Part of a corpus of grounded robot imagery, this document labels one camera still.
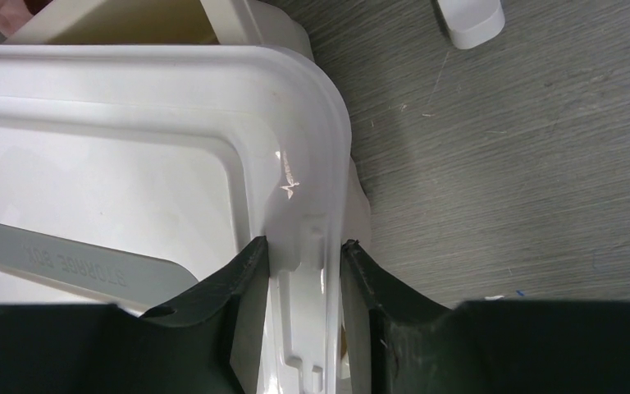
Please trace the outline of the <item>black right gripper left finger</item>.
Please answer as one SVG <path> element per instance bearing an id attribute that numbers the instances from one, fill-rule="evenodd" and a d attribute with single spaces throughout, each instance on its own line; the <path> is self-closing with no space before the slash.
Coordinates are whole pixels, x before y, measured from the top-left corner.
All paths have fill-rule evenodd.
<path id="1" fill-rule="evenodd" d="M 0 393 L 255 393 L 267 239 L 140 316 L 115 305 L 0 305 Z"/>

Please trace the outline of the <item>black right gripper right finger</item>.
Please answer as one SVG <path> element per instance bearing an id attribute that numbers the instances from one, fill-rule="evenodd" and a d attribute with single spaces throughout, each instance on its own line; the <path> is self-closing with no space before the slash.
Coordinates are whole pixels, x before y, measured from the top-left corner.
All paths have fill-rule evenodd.
<path id="1" fill-rule="evenodd" d="M 630 302 L 437 304 L 357 241 L 340 280 L 355 393 L 630 393 Z"/>

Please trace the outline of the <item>white plastic lid tray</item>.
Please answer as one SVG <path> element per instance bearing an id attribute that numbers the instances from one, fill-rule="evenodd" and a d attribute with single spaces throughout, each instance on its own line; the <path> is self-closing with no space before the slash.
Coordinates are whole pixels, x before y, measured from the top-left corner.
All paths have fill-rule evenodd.
<path id="1" fill-rule="evenodd" d="M 0 393 L 335 393 L 351 125 L 268 46 L 0 45 Z"/>

